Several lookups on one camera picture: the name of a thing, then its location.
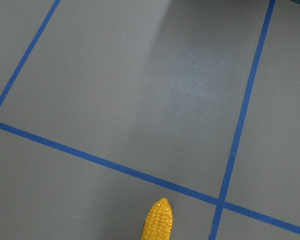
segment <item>ear of corn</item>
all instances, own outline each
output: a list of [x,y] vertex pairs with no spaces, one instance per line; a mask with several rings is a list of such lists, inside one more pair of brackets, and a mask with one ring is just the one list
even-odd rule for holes
[[161,198],[146,216],[140,240],[169,240],[172,224],[171,206],[166,198]]

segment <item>corn cob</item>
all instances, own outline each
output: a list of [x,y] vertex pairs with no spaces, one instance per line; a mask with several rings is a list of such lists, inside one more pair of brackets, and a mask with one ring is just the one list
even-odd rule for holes
[[169,240],[172,224],[171,206],[166,198],[161,198],[146,216],[140,240]]

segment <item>corn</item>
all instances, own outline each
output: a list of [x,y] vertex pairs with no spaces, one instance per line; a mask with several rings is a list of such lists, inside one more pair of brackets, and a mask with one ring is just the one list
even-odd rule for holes
[[140,240],[169,240],[172,224],[171,206],[166,198],[161,198],[146,216]]

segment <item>blue line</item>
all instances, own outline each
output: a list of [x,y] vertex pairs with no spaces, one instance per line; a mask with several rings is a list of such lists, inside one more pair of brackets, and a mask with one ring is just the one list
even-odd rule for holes
[[170,189],[170,190],[173,190],[175,192],[193,197],[195,199],[199,199],[199,200],[202,200],[204,202],[207,202],[207,203],[210,203],[210,204],[213,204],[213,205],[216,205],[217,202],[218,202],[218,199],[215,198],[215,197],[212,197],[212,196],[206,195],[204,193],[189,189],[187,187],[175,184],[175,183],[170,182],[170,181],[163,180],[161,178],[146,174],[146,173],[141,172],[141,171],[137,171],[137,170],[132,169],[130,167],[123,166],[123,165],[120,165],[118,163],[115,163],[115,162],[112,162],[112,161],[109,161],[109,160],[105,160],[103,158],[94,156],[94,155],[86,153],[84,151],[77,150],[75,148],[72,148],[72,147],[63,145],[61,143],[49,140],[47,138],[44,138],[44,137],[41,137],[41,136],[38,136],[38,135],[35,135],[35,134],[32,134],[32,133],[23,131],[21,129],[15,128],[13,126],[9,126],[9,125],[1,123],[1,122],[0,122],[0,129],[4,130],[4,131],[7,131],[7,132],[10,132],[12,134],[18,135],[20,137],[32,140],[34,142],[46,145],[46,146],[51,147],[53,149],[57,149],[61,152],[64,152],[64,153],[67,153],[67,154],[70,154],[70,155],[88,160],[90,162],[102,165],[104,167],[116,170],[116,171],[124,173],[124,174],[128,174],[128,175],[136,177],[138,179],[145,180],[149,183],[156,184],[156,185],[164,187],[166,189]]
[[12,76],[10,77],[8,83],[6,84],[4,90],[2,91],[1,95],[0,95],[0,107],[2,105],[2,103],[4,102],[8,92],[10,91],[12,85],[14,84],[16,78],[18,77],[21,69],[23,68],[23,66],[25,65],[31,51],[34,49],[36,43],[38,42],[38,39],[40,38],[41,34],[43,33],[43,31],[45,30],[49,20],[51,19],[52,15],[54,14],[58,4],[59,4],[60,0],[55,0],[53,5],[51,6],[49,12],[47,13],[47,15],[45,16],[41,26],[39,27],[38,31],[36,32],[36,34],[34,35],[32,41],[30,42],[28,48],[26,49],[24,55],[22,56],[20,62],[18,63],[18,65],[16,66]]
[[256,211],[246,209],[244,207],[241,207],[241,206],[229,203],[229,202],[224,203],[224,208],[228,209],[230,211],[233,211],[235,213],[245,215],[247,217],[259,220],[259,221],[267,223],[267,224],[271,224],[273,226],[276,226],[276,227],[279,227],[279,228],[282,228],[282,229],[285,229],[285,230],[288,230],[290,232],[300,235],[300,226],[276,219],[271,216],[264,215],[264,214],[256,212]]
[[269,1],[269,5],[268,5],[267,11],[266,11],[265,18],[264,18],[260,38],[258,41],[258,45],[256,47],[254,59],[252,62],[248,82],[246,85],[246,89],[245,89],[245,93],[244,93],[244,97],[243,97],[243,101],[242,101],[239,119],[238,119],[236,129],[235,129],[235,134],[233,137],[232,146],[231,146],[228,162],[227,162],[226,169],[225,169],[222,186],[220,189],[219,204],[216,206],[213,220],[212,220],[212,227],[211,227],[211,232],[209,235],[209,240],[215,240],[217,237],[217,233],[218,233],[218,229],[219,229],[219,225],[220,225],[220,221],[221,221],[221,216],[222,216],[222,212],[223,212],[223,207],[224,207],[223,205],[224,205],[226,197],[227,197],[228,188],[229,188],[229,184],[230,184],[230,180],[231,180],[231,175],[232,175],[232,172],[234,169],[237,151],[238,151],[238,147],[239,147],[239,143],[240,143],[240,139],[241,139],[244,123],[245,123],[245,118],[247,115],[250,96],[251,96],[252,88],[254,85],[255,77],[257,74],[257,69],[258,69],[260,57],[262,54],[262,49],[265,44],[265,39],[266,39],[266,35],[268,32],[268,27],[270,24],[271,16],[272,16],[272,13],[274,10],[275,2],[276,2],[276,0]]

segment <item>blue stripe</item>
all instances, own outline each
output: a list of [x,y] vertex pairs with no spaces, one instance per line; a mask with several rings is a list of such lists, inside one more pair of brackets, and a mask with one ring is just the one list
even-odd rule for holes
[[38,39],[40,38],[40,36],[43,33],[43,31],[45,30],[49,20],[51,19],[52,15],[54,14],[59,2],[60,2],[60,0],[55,0],[54,1],[54,3],[51,6],[49,12],[45,16],[41,26],[39,27],[38,31],[36,32],[36,34],[34,35],[32,41],[30,42],[28,48],[26,49],[24,55],[22,56],[21,60],[19,61],[19,64],[16,66],[12,76],[10,77],[10,79],[9,79],[8,83],[6,84],[3,92],[0,95],[0,107],[1,107],[2,103],[4,102],[4,100],[5,100],[8,92],[10,91],[12,85],[14,84],[16,78],[18,77],[21,69],[25,65],[31,51],[34,49],[36,43],[38,42]]
[[212,220],[212,227],[211,227],[211,232],[209,235],[209,240],[215,240],[217,237],[217,232],[219,229],[220,220],[221,220],[221,216],[222,216],[222,210],[224,207],[223,204],[227,197],[229,184],[230,184],[230,180],[231,180],[231,175],[232,175],[232,172],[234,169],[234,164],[235,164],[237,151],[238,151],[238,147],[239,147],[239,143],[240,143],[240,138],[242,135],[242,131],[244,128],[244,123],[245,123],[245,119],[246,119],[246,115],[247,115],[250,96],[251,96],[252,88],[254,85],[255,77],[257,74],[257,69],[258,69],[260,57],[262,54],[262,49],[265,44],[265,39],[266,39],[266,35],[268,32],[271,16],[272,16],[272,13],[274,10],[275,2],[276,2],[276,0],[270,0],[267,11],[266,11],[266,15],[264,18],[260,38],[259,38],[259,41],[258,41],[258,44],[256,47],[254,59],[253,59],[250,74],[248,77],[248,82],[246,85],[246,89],[245,89],[245,93],[244,93],[244,97],[243,97],[243,101],[242,101],[239,119],[238,119],[238,122],[236,125],[231,150],[230,150],[228,162],[226,165],[226,169],[225,169],[225,173],[224,173],[224,177],[223,177],[223,181],[222,181],[222,186],[221,186],[221,190],[220,190],[220,194],[219,194],[219,205],[216,207],[216,210],[215,210],[214,216],[213,216],[213,220]]
[[210,203],[210,204],[213,204],[213,205],[216,205],[217,202],[218,202],[218,199],[215,198],[215,197],[212,197],[212,196],[206,195],[204,193],[189,189],[187,187],[175,184],[175,183],[170,182],[170,181],[163,180],[161,178],[146,174],[146,173],[141,172],[141,171],[137,171],[137,170],[132,169],[130,167],[123,166],[123,165],[120,165],[118,163],[115,163],[115,162],[112,162],[112,161],[109,161],[109,160],[105,160],[103,158],[94,156],[94,155],[86,153],[84,151],[77,150],[75,148],[72,148],[72,147],[63,145],[61,143],[49,140],[47,138],[44,138],[44,137],[41,137],[41,136],[38,136],[38,135],[35,135],[35,134],[32,134],[32,133],[23,131],[21,129],[15,128],[13,126],[9,126],[9,125],[1,123],[1,122],[0,122],[0,129],[2,129],[4,131],[7,131],[9,133],[18,135],[20,137],[32,140],[34,142],[46,145],[46,146],[51,147],[53,149],[57,149],[61,152],[64,152],[64,153],[67,153],[67,154],[70,154],[70,155],[88,160],[90,162],[102,165],[104,167],[116,170],[116,171],[124,173],[124,174],[128,174],[128,175],[136,177],[138,179],[145,180],[149,183],[156,184],[156,185],[164,187],[166,189],[170,189],[170,190],[173,190],[175,192],[193,197],[195,199],[199,199],[199,200],[202,200],[204,202],[207,202],[207,203]]
[[235,213],[245,215],[247,217],[259,220],[259,221],[267,223],[267,224],[271,224],[273,226],[276,226],[276,227],[279,227],[279,228],[282,228],[282,229],[285,229],[285,230],[288,230],[290,232],[294,232],[294,233],[300,235],[300,226],[293,225],[291,223],[276,219],[271,216],[264,215],[264,214],[256,212],[256,211],[246,209],[244,207],[241,207],[241,206],[229,203],[229,202],[224,203],[224,208],[227,210],[233,211]]

